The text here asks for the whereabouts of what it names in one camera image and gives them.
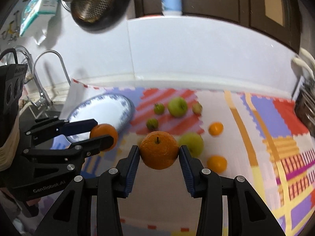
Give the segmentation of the operator hand under gripper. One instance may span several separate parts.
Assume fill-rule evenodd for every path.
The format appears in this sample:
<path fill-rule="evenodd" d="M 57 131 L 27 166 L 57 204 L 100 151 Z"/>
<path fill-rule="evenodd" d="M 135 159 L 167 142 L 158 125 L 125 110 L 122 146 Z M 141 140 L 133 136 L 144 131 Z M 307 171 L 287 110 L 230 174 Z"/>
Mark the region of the operator hand under gripper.
<path fill-rule="evenodd" d="M 31 206 L 37 205 L 40 201 L 41 201 L 41 198 L 37 198 L 34 200 L 26 201 L 26 204 L 31 207 Z"/>

